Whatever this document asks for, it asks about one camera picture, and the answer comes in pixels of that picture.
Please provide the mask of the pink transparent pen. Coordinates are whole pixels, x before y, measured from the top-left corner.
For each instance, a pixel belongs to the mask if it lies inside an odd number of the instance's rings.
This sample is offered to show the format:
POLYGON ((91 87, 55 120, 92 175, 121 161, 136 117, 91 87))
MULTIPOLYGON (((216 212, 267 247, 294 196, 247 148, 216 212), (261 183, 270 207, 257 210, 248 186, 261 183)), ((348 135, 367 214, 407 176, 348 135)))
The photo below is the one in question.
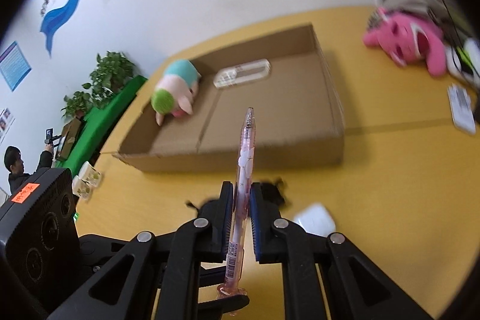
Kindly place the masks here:
POLYGON ((246 295, 246 291, 239 287, 239 281, 242 277, 244 241, 249 213, 255 143, 255 115, 254 109, 249 107, 240 136, 233 212, 226 254, 226 271, 224 282, 217 288, 219 299, 230 298, 236 295, 246 295))

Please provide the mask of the white earbuds case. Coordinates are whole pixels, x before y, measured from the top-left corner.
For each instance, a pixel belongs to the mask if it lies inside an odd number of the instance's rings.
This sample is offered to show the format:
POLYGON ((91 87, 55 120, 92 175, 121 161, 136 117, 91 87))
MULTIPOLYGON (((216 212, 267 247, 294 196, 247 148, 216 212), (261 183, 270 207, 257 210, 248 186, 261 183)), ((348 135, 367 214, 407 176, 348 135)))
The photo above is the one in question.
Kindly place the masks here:
POLYGON ((336 224, 329 211, 320 203, 311 204, 294 217, 294 222, 307 233, 327 237, 336 231, 336 224))

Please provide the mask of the small yellow white box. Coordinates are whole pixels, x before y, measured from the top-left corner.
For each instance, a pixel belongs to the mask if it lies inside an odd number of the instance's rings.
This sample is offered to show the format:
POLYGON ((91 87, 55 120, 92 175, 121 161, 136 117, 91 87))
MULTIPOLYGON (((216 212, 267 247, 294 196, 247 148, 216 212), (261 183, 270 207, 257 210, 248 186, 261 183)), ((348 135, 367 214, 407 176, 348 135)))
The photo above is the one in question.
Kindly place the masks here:
POLYGON ((100 171, 97 171, 89 162, 84 162, 78 174, 72 179, 72 192, 80 199, 89 200, 102 179, 103 175, 100 171))

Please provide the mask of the person in black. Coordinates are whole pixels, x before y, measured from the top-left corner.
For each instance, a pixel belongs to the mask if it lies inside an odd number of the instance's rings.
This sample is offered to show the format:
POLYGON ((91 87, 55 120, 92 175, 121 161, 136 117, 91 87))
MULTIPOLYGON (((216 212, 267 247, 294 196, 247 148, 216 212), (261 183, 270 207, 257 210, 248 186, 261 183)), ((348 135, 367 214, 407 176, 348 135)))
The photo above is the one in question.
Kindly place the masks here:
MULTIPOLYGON (((37 169, 51 168, 54 160, 54 147, 52 144, 46 144, 41 152, 37 169)), ((24 170, 24 161, 21 157, 21 151, 16 146, 8 146, 4 154, 4 165, 9 171, 8 183, 10 194, 14 195, 22 184, 31 176, 24 170)))

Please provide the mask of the green table cloth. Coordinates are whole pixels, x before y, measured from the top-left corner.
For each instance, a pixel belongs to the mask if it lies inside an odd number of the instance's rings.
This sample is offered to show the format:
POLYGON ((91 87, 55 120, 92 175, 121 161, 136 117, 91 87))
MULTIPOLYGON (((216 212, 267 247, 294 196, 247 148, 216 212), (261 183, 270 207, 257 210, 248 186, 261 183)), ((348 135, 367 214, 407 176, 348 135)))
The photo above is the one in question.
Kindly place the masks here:
POLYGON ((67 160, 55 163, 55 167, 68 168, 72 175, 77 175, 84 162, 94 165, 106 140, 146 81, 144 76, 135 76, 105 107, 94 107, 86 115, 84 126, 67 160))

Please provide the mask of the brown cardboard box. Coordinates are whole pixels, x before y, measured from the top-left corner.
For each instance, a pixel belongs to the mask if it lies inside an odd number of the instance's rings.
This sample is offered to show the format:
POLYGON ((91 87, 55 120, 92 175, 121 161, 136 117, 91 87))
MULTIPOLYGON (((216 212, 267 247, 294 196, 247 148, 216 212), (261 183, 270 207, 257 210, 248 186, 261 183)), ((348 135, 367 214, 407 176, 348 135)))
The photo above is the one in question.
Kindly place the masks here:
POLYGON ((343 108, 310 24, 241 41, 193 59, 202 79, 193 115, 157 125, 145 105, 115 157, 143 172, 230 171, 237 163, 248 108, 256 121, 256 169, 310 168, 340 163, 343 108), (260 81, 218 89, 223 68, 267 59, 260 81))

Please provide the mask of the pastel plush toy green hair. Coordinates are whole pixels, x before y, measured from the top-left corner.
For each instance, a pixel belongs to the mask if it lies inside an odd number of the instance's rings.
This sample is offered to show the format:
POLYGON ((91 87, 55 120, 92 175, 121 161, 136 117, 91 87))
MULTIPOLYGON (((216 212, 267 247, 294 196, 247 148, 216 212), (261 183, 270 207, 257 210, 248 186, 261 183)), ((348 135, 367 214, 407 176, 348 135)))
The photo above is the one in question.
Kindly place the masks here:
POLYGON ((158 126, 167 115, 175 118, 193 115, 200 79, 200 73, 187 59, 176 60, 165 68, 151 94, 151 107, 158 126))

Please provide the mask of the green potted plant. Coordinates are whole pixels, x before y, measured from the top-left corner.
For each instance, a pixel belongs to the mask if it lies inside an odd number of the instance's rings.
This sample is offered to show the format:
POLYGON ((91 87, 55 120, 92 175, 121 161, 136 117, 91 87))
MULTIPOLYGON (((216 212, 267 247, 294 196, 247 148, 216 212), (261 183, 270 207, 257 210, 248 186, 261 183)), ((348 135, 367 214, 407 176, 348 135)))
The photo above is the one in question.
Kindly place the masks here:
POLYGON ((64 97, 63 118, 80 118, 94 107, 103 109, 118 95, 136 73, 136 65, 122 52, 97 54, 89 81, 71 96, 64 97))

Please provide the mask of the clear phone case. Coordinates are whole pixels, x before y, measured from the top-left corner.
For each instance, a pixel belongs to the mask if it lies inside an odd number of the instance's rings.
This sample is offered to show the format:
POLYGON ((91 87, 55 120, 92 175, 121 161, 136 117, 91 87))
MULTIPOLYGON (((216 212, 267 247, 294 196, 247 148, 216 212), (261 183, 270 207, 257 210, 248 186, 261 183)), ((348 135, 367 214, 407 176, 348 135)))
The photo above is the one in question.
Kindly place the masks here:
POLYGON ((221 69, 216 73, 213 84, 217 89, 249 84, 267 78, 270 71, 270 61, 262 58, 221 69))

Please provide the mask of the pink plush toy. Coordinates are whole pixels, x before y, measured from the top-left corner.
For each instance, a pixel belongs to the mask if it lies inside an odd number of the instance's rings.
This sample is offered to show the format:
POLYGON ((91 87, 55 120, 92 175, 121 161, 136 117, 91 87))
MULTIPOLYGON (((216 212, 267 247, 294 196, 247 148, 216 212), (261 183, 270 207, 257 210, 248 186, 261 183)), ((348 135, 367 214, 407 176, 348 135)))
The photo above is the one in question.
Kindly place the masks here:
POLYGON ((363 36, 367 47, 381 48, 399 67, 424 61, 433 77, 447 73, 443 31, 431 19, 378 8, 377 22, 363 36))

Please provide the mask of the grey patterned cloth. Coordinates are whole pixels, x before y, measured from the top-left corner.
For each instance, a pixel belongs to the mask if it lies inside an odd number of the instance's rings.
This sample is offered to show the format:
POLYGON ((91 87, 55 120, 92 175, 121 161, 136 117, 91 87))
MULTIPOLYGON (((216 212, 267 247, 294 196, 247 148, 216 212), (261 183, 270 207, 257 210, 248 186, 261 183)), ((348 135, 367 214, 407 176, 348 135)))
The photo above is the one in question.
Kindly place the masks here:
POLYGON ((446 7, 439 0, 383 0, 381 7, 386 11, 402 11, 436 20, 448 17, 446 7))

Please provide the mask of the blue framed wall poster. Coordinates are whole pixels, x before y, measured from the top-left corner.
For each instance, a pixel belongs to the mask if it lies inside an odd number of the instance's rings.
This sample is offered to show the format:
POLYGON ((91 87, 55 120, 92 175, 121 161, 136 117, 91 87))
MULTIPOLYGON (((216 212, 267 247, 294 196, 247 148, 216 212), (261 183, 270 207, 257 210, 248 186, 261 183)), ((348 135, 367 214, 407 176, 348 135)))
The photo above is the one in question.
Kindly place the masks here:
POLYGON ((16 41, 1 53, 0 70, 11 91, 15 91, 32 70, 16 41))

